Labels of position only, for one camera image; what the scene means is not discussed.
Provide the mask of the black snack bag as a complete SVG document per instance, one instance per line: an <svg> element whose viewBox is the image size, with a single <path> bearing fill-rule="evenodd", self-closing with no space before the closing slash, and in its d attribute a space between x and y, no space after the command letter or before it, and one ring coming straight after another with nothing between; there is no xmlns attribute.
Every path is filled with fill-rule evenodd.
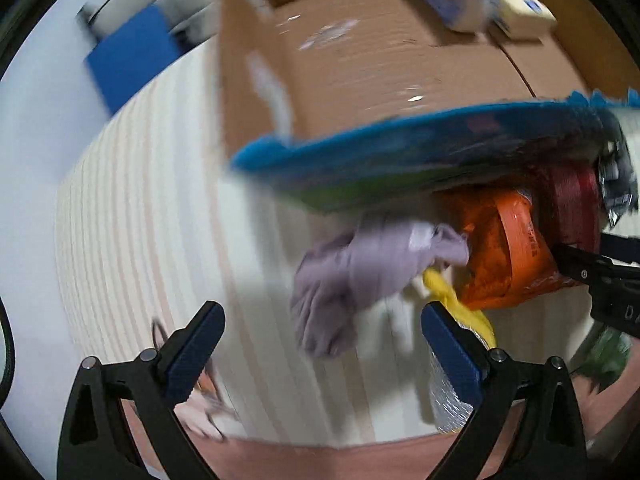
<svg viewBox="0 0 640 480"><path fill-rule="evenodd" d="M626 214L639 211L639 178L634 168L634 142L639 140L639 110L614 107L605 110L608 137L596 168L602 207L610 228Z"/></svg>

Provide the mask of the green snack bag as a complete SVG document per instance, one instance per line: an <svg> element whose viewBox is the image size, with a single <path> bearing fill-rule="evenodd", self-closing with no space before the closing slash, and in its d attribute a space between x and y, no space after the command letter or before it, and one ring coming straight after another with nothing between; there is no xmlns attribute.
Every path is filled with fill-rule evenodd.
<svg viewBox="0 0 640 480"><path fill-rule="evenodd" d="M603 391L622 376L631 347L631 336L611 326L594 324L577 352L573 373Z"/></svg>

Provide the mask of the red snack bag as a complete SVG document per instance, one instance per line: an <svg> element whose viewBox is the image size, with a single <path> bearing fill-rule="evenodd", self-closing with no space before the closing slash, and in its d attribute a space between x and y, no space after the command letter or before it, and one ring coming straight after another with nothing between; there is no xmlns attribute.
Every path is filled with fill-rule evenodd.
<svg viewBox="0 0 640 480"><path fill-rule="evenodd" d="M590 163L561 160L537 167L533 185L538 226L547 245L565 244L598 252L601 199Z"/></svg>

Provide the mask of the orange snack bag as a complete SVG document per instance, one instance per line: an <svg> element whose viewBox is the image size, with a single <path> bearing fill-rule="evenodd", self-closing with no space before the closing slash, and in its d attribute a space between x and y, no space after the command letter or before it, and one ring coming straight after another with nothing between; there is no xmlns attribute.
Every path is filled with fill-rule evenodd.
<svg viewBox="0 0 640 480"><path fill-rule="evenodd" d="M512 308L577 284L560 274L523 191L460 185L438 199L469 246L457 294L470 309Z"/></svg>

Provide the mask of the yellow silver snack bag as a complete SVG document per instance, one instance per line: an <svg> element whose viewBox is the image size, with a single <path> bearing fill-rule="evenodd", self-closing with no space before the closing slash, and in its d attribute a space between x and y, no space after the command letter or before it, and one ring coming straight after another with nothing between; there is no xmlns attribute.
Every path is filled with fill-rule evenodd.
<svg viewBox="0 0 640 480"><path fill-rule="evenodd" d="M437 429L445 434L462 429L483 401L484 366L474 354L497 347L488 318L458 299L451 284L434 268L422 274L427 291L420 329L430 349L428 393Z"/></svg>

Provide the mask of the purple cloth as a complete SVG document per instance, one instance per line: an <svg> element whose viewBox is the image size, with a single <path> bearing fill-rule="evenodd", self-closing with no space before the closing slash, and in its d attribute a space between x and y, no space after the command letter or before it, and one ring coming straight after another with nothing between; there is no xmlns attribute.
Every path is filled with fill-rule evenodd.
<svg viewBox="0 0 640 480"><path fill-rule="evenodd" d="M469 248L446 224L374 214L306 252L290 303L295 339L314 358L334 358L357 338L356 315L401 292L435 263L464 266Z"/></svg>

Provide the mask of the cream tissue pack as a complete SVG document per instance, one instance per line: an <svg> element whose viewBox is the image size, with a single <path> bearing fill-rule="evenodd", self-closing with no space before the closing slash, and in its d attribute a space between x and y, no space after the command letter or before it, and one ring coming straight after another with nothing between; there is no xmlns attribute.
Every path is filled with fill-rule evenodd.
<svg viewBox="0 0 640 480"><path fill-rule="evenodd" d="M540 0L495 0L494 22L512 40L534 40L555 28L556 18Z"/></svg>

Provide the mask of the striped pink cat tablecloth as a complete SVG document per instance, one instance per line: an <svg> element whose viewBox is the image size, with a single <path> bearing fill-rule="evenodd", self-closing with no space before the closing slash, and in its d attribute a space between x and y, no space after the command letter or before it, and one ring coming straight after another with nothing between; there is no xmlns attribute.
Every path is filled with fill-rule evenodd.
<svg viewBox="0 0 640 480"><path fill-rule="evenodd" d="M207 40L117 112L58 189L56 264L82 350L133 358L206 300L226 329L176 409L223 479L423 479L464 411L420 333L414 280L356 318L336 358L297 347L294 275L361 214L320 216L232 174Z"/></svg>

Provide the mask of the blue folded mat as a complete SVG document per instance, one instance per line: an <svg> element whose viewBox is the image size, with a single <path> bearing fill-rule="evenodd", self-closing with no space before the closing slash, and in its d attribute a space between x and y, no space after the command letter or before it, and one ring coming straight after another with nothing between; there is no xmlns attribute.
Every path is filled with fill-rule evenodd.
<svg viewBox="0 0 640 480"><path fill-rule="evenodd" d="M99 41L86 57L111 115L182 55L164 14L147 6Z"/></svg>

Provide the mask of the open cardboard box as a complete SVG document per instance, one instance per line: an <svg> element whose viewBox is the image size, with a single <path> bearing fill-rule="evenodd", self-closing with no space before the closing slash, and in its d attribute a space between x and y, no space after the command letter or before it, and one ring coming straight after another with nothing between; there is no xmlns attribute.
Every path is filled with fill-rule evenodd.
<svg viewBox="0 0 640 480"><path fill-rule="evenodd" d="M639 104L620 0L525 0L535 39L454 32L424 0L221 0L231 167L334 211L544 155L590 158Z"/></svg>

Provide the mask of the white quilted bench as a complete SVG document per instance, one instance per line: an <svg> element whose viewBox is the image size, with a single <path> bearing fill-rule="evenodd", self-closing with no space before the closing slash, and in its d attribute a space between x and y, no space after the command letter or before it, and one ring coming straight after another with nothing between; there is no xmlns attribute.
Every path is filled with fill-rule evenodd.
<svg viewBox="0 0 640 480"><path fill-rule="evenodd" d="M148 6L160 10L171 35L188 46L214 36L219 27L219 0L105 0L98 6L85 4L78 18L101 40Z"/></svg>

